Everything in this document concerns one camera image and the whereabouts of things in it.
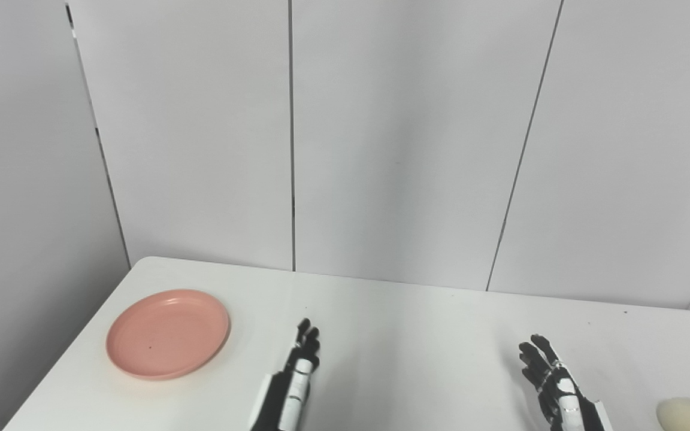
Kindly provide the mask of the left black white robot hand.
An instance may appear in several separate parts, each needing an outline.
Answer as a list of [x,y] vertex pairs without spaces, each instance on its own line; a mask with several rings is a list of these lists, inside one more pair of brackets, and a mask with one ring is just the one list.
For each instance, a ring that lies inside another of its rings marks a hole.
[[249,430],[298,430],[310,397],[312,376],[320,366],[319,330],[305,318],[284,366],[266,375],[249,419]]

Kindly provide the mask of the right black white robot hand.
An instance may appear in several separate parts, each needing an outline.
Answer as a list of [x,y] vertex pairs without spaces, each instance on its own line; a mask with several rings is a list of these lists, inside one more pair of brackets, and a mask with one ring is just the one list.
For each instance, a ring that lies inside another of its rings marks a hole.
[[521,373],[534,386],[540,411],[551,430],[612,430],[602,401],[583,395],[564,361],[543,335],[519,344]]

